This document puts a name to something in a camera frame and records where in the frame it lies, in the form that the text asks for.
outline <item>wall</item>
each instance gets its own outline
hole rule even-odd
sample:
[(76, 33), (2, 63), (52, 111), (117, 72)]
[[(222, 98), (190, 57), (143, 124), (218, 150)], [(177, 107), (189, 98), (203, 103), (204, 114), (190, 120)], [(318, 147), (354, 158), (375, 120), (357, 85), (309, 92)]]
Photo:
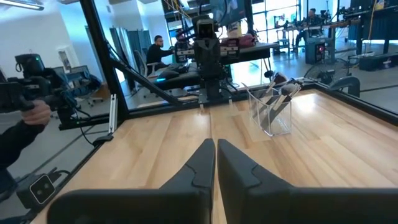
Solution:
[[(164, 41), (163, 50), (169, 49), (170, 36), (169, 30), (167, 29), (166, 19), (164, 18), (164, 11), (161, 0), (152, 2), (149, 4), (144, 4), (144, 12), (149, 26), (149, 34), (151, 36), (151, 41), (153, 43), (153, 38), (156, 35), (161, 35)], [(167, 56), (162, 58), (163, 63), (172, 63), (172, 56)]]
[[(108, 42), (114, 47), (113, 40), (109, 28), (114, 25), (113, 14), (106, 10), (106, 3), (104, 1), (95, 1), (101, 25)], [(105, 82), (102, 68), (95, 57), (93, 45), (90, 42), (86, 31), (86, 18), (84, 16), (81, 4), (76, 2), (73, 4), (60, 4), (59, 10), (63, 17), (63, 21), (67, 28), (70, 41), (75, 49), (77, 59), (80, 65), (87, 65), (91, 74), (100, 78)]]
[(117, 27), (123, 27), (127, 30), (144, 28), (137, 0), (112, 5), (112, 9)]
[(146, 12), (145, 12), (145, 9), (146, 9), (145, 4), (140, 1), (137, 1), (137, 5), (138, 5), (138, 11), (139, 11), (139, 14), (141, 17), (141, 21), (142, 21), (142, 28), (144, 30), (149, 30), (149, 21), (148, 21)]
[(40, 54), (46, 67), (59, 67), (62, 62), (57, 48), (71, 45), (62, 16), (57, 11), (43, 16), (2, 20), (0, 30), (7, 31), (7, 35), (0, 38), (0, 67), (7, 77), (22, 78), (22, 73), (15, 71), (15, 55)]

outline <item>person's hand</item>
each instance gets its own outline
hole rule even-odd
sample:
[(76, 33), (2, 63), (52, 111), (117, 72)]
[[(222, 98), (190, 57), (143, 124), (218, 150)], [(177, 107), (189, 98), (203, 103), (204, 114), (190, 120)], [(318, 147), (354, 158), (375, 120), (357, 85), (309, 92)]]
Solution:
[(22, 120), (28, 125), (47, 125), (50, 121), (51, 109), (42, 100), (34, 100), (35, 108), (22, 112)]

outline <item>wooden table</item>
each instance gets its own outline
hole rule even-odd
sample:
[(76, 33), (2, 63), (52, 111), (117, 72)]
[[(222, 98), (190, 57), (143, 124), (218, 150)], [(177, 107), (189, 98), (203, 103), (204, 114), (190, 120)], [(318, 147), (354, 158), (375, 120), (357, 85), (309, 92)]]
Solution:
[[(398, 129), (316, 90), (292, 103), (292, 134), (273, 138), (247, 101), (123, 123), (60, 194), (76, 189), (156, 189), (205, 138), (224, 138), (296, 186), (397, 187)], [(226, 223), (218, 181), (213, 223)], [(46, 223), (47, 208), (34, 220)]]

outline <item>acrylic box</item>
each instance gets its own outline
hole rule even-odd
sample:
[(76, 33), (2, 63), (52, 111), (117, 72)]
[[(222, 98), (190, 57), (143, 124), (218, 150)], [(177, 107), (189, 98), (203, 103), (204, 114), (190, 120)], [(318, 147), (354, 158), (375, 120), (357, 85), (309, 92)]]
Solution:
[(281, 97), (275, 89), (249, 91), (250, 117), (269, 136), (288, 134), (292, 130), (292, 105), (286, 98), (276, 105)]

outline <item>metal rod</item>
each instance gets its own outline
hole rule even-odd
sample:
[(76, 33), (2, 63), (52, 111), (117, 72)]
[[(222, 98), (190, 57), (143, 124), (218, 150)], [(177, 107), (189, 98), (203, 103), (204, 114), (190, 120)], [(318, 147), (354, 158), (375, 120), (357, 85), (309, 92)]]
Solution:
[(167, 94), (165, 91), (161, 90), (159, 87), (155, 86), (152, 84), (150, 81), (148, 81), (146, 78), (143, 76), (136, 74), (133, 72), (131, 69), (128, 69), (125, 65), (121, 64), (120, 62), (116, 61), (115, 59), (110, 59), (109, 62), (110, 65), (112, 65), (114, 68), (117, 68), (118, 70), (122, 71), (123, 73), (129, 74), (130, 76), (134, 77), (135, 81), (140, 83), (143, 87), (147, 88), (151, 92), (155, 93), (165, 101), (173, 104), (173, 105), (180, 105), (182, 104), (176, 97), (170, 96)]
[(111, 65), (110, 51), (105, 38), (100, 19), (95, 7), (94, 0), (80, 1), (81, 8), (86, 17), (87, 26), (93, 38), (93, 43), (98, 54), (99, 62), (104, 71), (105, 79), (111, 94), (117, 94), (118, 97), (118, 117), (125, 120), (128, 117), (129, 109), (120, 86), (118, 76), (114, 67)]
[(337, 12), (336, 12), (337, 22), (340, 21), (339, 11), (340, 11), (340, 0), (337, 0)]

